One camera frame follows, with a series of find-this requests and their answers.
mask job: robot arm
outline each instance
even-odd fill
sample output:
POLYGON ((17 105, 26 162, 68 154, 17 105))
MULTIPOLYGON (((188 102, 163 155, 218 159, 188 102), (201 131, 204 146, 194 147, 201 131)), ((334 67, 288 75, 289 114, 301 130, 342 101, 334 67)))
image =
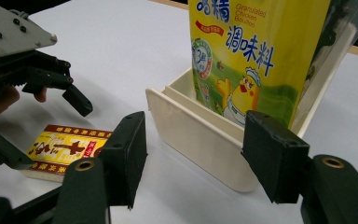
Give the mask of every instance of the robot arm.
MULTIPOLYGON (((19 6, 31 13, 55 7, 66 1, 0 0, 0 94, 5 86, 25 85, 22 91, 39 93, 43 88, 64 90, 63 98, 82 116, 92 111, 92 104, 73 84, 70 64, 36 49, 54 45, 57 36, 46 32, 28 19, 28 14, 8 10, 19 6)), ((32 161, 0 135, 0 164, 23 169, 32 161)))
POLYGON ((335 156, 309 158, 309 149, 273 117, 248 111, 242 155, 269 199, 296 203, 301 195, 306 224, 358 224, 358 172, 335 156))

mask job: finger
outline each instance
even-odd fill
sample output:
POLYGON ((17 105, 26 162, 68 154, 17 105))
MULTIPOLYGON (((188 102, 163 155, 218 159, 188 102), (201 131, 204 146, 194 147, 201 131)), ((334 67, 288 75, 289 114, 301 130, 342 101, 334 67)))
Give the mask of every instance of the finger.
POLYGON ((47 88, 43 88, 41 92, 39 92, 38 94, 34 94, 34 98, 40 103, 46 102, 46 100, 47 100, 46 92, 47 91, 48 91, 47 88))
POLYGON ((0 95, 0 114, 20 99, 20 94, 13 86, 5 87, 0 95))

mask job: cartoon chick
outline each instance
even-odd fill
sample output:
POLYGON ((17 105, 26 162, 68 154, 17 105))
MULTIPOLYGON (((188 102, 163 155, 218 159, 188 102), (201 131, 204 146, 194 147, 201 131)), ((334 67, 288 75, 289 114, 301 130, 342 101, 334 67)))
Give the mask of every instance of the cartoon chick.
POLYGON ((230 81, 217 80, 217 89, 222 94, 222 107, 224 108, 223 117, 245 125, 246 111, 256 110, 258 91, 260 87, 260 77, 251 68, 246 68, 246 75, 240 81, 240 85, 230 92, 230 81))

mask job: small box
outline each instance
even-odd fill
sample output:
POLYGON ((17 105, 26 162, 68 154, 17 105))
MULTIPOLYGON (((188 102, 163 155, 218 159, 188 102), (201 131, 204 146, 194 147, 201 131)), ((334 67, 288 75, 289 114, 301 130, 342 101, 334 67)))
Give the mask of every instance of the small box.
MULTIPOLYGON (((340 50, 338 55, 345 55, 340 50)), ((298 105, 291 131, 302 137, 339 62, 326 63, 298 105)), ((196 100, 191 68, 164 90, 146 89, 149 110, 159 136, 225 185, 240 192, 259 182, 241 155, 244 129, 196 100)))
POLYGON ((67 166, 97 157, 112 132, 49 124, 26 155, 34 161, 21 172, 31 178, 62 182, 67 166))

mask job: bolt hole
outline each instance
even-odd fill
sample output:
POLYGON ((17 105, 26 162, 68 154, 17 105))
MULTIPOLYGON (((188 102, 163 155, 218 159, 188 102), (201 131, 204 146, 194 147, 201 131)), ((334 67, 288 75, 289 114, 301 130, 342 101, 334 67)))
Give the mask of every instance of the bolt hole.
POLYGON ((94 161, 82 161, 76 166, 77 171, 87 171, 94 167, 95 163, 94 161))
POLYGON ((16 25, 20 25, 19 19, 13 19, 13 23, 16 24, 16 25))
POLYGON ((338 168, 338 169, 342 169, 345 166, 344 163, 342 163, 342 161, 339 161, 334 158, 323 158, 322 162, 327 166, 338 168))

